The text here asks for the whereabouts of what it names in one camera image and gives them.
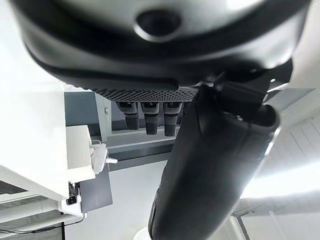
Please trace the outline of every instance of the metal pipe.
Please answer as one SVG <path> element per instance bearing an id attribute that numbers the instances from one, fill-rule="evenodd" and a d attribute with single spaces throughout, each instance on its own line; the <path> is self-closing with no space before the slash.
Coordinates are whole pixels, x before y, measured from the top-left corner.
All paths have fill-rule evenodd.
<path id="1" fill-rule="evenodd" d="M 51 199 L 9 207 L 0 211 L 0 223 L 9 222 L 28 216 L 50 212 L 58 209 L 58 203 Z"/>
<path id="2" fill-rule="evenodd" d="M 41 222 L 33 222 L 31 224 L 18 226 L 18 227 L 9 229 L 9 231 L 32 231 L 32 230 L 42 229 L 48 226 L 56 225 L 62 222 L 71 221 L 75 219 L 79 219 L 79 217 L 74 215 L 64 214 L 51 219 L 43 220 Z M 16 234 L 17 233 L 0 233 L 0 239 L 14 236 Z"/>

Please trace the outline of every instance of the bright light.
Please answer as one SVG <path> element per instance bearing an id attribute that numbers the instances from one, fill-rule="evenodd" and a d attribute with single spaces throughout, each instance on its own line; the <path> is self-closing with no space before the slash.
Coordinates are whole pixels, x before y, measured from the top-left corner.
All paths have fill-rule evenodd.
<path id="1" fill-rule="evenodd" d="M 133 240 L 151 240 L 148 228 L 144 227 L 140 231 L 138 231 L 136 235 L 133 237 Z"/>
<path id="2" fill-rule="evenodd" d="M 230 10 L 241 10 L 260 4 L 263 1 L 264 0 L 227 0 L 226 6 Z"/>
<path id="3" fill-rule="evenodd" d="M 320 190 L 320 163 L 253 179 L 241 199 L 287 196 Z"/>

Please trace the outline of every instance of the black plastic housing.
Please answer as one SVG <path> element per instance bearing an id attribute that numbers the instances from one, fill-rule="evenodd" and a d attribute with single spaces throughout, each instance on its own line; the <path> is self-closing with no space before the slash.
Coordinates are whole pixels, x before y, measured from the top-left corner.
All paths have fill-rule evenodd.
<path id="1" fill-rule="evenodd" d="M 202 86 L 176 137 L 150 216 L 153 240 L 205 240 L 229 215 L 280 124 L 262 105 L 250 121 L 225 114 Z"/>

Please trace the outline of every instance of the mesh grille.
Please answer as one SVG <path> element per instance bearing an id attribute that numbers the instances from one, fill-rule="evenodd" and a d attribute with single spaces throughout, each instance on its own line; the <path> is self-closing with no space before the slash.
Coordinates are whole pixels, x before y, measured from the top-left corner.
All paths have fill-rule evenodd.
<path id="1" fill-rule="evenodd" d="M 196 89 L 180 88 L 177 91 L 92 89 L 97 94 L 116 102 L 191 102 Z"/>

